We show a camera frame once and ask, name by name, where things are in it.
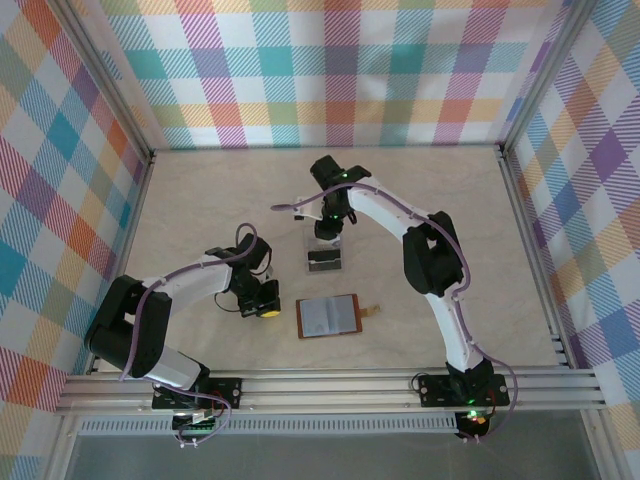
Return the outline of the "brown leather card holder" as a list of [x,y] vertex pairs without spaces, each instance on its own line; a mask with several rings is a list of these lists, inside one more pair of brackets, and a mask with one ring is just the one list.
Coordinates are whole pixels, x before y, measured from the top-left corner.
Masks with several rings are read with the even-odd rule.
[[379,304],[361,306],[356,294],[296,301],[299,339],[358,334],[362,319],[381,312]]

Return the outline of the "clear acrylic card stand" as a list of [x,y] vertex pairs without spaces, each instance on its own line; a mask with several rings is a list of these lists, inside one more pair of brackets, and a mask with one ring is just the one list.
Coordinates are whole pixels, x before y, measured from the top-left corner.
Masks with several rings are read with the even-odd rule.
[[[306,246],[307,246],[308,242],[309,242],[312,238],[315,238],[314,229],[313,229],[312,227],[307,227],[307,228],[304,230],[304,237],[303,237],[303,239],[304,239],[304,256],[305,256],[305,265],[306,265],[306,269],[307,269],[307,272],[308,272],[308,273],[310,273],[310,274],[314,274],[314,273],[323,273],[323,272],[309,272],[309,271],[308,271],[308,266],[307,266],[307,253],[308,253],[308,251],[307,251],[307,249],[306,249]],[[343,250],[341,251],[341,255],[342,255],[342,269],[343,269]]]

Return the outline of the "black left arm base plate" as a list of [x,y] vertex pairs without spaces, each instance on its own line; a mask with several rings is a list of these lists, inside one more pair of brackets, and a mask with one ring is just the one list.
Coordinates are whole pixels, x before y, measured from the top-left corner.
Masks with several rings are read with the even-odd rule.
[[[238,408],[242,395],[242,379],[233,377],[207,377],[199,380],[192,391],[213,395],[226,400],[232,408]],[[164,386],[154,387],[151,407],[154,410],[206,410],[212,400],[178,393]]]

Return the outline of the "wide aluminium base rail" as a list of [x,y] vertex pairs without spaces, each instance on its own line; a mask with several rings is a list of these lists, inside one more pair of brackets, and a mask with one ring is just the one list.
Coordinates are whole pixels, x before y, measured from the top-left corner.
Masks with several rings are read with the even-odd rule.
[[[502,370],[510,404],[518,411],[598,410],[604,394],[590,370],[520,367]],[[213,377],[242,379],[239,415],[419,413],[417,375],[409,368],[221,370]],[[152,384],[121,380],[117,372],[70,377],[59,415],[134,415],[152,411]]]

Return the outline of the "aluminium side rail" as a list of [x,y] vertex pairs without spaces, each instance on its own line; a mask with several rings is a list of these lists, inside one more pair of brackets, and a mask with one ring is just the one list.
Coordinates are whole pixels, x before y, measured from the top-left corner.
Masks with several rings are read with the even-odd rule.
[[529,223],[524,199],[509,161],[509,154],[502,145],[496,147],[496,158],[516,219],[544,317],[548,325],[551,341],[559,358],[558,363],[564,368],[575,368],[575,358],[571,346],[566,342],[566,332],[562,325],[559,310],[544,269],[533,228]]
[[[115,264],[115,270],[113,271],[113,278],[124,274],[126,271],[157,156],[157,149],[151,149],[149,151],[149,159],[145,167],[143,168],[139,191],[136,196],[134,208],[129,217],[126,235],[124,237],[122,248]],[[85,362],[82,375],[91,375],[92,373],[97,371],[97,368],[95,367],[97,355],[92,352],[91,347],[89,346],[89,336],[95,332],[94,323],[95,321],[92,320],[83,340],[83,346],[88,351],[88,357]]]

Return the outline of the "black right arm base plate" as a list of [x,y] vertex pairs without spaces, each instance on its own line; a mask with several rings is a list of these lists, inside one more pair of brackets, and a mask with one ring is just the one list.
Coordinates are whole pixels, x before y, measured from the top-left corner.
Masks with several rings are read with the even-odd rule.
[[422,407],[504,407],[510,396],[503,375],[492,374],[485,380],[470,383],[451,375],[420,375],[417,392]]

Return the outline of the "aluminium lower frame post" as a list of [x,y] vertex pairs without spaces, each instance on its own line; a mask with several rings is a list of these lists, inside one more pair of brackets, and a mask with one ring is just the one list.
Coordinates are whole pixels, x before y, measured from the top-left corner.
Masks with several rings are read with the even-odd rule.
[[59,417],[40,480],[65,480],[79,430],[79,415],[67,414]]
[[581,417],[600,479],[623,480],[601,411],[582,410]]

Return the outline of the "aluminium upright frame post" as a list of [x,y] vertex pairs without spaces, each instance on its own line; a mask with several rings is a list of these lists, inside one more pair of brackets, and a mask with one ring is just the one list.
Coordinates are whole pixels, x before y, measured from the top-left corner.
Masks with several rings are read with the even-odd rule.
[[147,164],[152,164],[155,152],[145,138],[131,109],[126,104],[124,96],[117,87],[102,55],[92,41],[71,0],[46,0],[46,2],[78,51],[98,89],[104,95],[116,119],[120,122],[127,138],[132,141],[134,149]]
[[598,0],[571,0],[567,14],[557,28],[556,36],[539,62],[540,67],[531,82],[531,87],[523,97],[519,109],[509,124],[509,130],[504,140],[499,143],[502,152],[512,150],[525,133],[536,109],[597,2]]

